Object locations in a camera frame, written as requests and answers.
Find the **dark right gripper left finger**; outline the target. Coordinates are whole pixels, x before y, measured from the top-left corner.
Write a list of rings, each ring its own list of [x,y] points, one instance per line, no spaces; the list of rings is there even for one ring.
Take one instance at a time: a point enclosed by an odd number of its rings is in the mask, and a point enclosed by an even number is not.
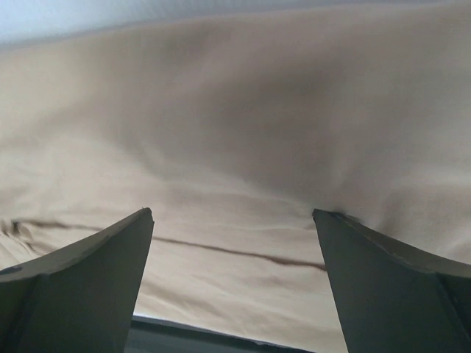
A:
[[[143,208],[1,270],[1,351],[123,352],[153,227]]]

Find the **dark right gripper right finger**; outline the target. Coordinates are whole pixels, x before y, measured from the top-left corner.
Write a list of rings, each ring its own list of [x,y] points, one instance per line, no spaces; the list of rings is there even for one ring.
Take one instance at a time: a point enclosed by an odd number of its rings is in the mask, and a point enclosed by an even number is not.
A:
[[[313,218],[349,352],[470,351],[470,265],[340,213]]]

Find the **beige t-shirt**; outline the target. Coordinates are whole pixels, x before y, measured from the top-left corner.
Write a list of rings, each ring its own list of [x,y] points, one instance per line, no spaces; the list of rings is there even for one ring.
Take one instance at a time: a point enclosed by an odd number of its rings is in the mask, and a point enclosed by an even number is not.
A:
[[[314,209],[470,261],[470,3],[2,49],[1,266],[144,207],[139,313],[344,352]]]

